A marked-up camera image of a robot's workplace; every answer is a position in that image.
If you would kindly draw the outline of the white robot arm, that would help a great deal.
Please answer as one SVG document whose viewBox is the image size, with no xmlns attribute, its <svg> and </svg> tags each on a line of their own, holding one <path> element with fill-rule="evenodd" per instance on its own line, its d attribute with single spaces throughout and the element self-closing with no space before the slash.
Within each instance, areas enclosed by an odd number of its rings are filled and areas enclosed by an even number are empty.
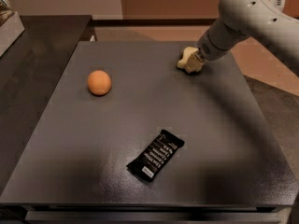
<svg viewBox="0 0 299 224">
<path fill-rule="evenodd" d="M 256 39 L 294 73 L 299 71 L 299 20 L 283 13 L 285 0 L 220 0 L 219 17 L 187 47 L 177 67 L 199 72 L 237 43 Z"/>
</svg>

